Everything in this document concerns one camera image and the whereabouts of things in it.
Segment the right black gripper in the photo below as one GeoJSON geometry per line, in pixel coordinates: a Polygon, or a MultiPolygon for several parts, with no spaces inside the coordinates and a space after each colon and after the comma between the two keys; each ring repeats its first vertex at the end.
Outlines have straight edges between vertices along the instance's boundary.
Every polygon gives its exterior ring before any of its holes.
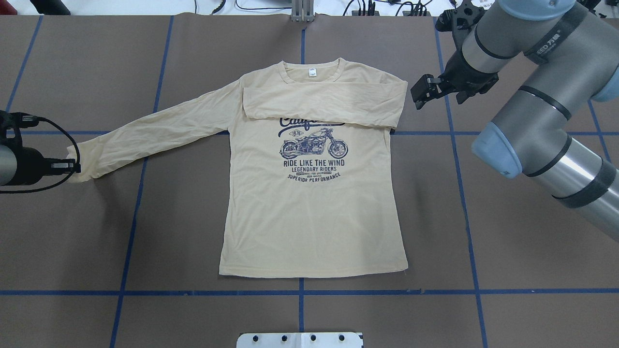
{"type": "Polygon", "coordinates": [[[487,93],[497,82],[497,73],[474,69],[466,62],[462,51],[456,51],[439,77],[422,75],[411,87],[411,96],[415,100],[416,110],[421,110],[427,102],[443,98],[449,93],[455,93],[456,101],[461,105],[478,93],[487,93]]]}

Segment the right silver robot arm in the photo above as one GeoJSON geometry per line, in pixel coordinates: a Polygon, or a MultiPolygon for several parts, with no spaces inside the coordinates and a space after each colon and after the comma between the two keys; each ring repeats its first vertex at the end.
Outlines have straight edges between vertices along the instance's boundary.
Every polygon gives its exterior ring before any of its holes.
{"type": "Polygon", "coordinates": [[[564,125],[588,101],[618,97],[618,31],[575,0],[470,0],[445,11],[456,52],[437,77],[411,88],[417,109],[449,93],[464,103],[487,93],[498,73],[522,54],[537,68],[486,125],[473,153],[507,178],[524,174],[618,239],[618,170],[575,140],[564,125]]]}

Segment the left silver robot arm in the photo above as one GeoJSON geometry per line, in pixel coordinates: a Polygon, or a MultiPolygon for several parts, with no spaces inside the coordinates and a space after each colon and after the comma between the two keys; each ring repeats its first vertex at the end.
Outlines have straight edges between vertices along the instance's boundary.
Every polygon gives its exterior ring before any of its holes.
{"type": "Polygon", "coordinates": [[[44,176],[77,174],[80,163],[75,159],[56,159],[42,156],[29,147],[0,146],[0,185],[33,185],[44,176]]]}

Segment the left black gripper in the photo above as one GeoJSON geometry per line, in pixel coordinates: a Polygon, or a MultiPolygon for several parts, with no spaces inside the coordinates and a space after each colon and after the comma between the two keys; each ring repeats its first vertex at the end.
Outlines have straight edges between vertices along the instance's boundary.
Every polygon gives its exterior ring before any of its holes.
{"type": "Polygon", "coordinates": [[[53,174],[79,174],[80,163],[75,160],[52,160],[50,163],[42,154],[31,147],[13,149],[17,169],[13,176],[13,186],[33,185],[44,176],[53,174]]]}

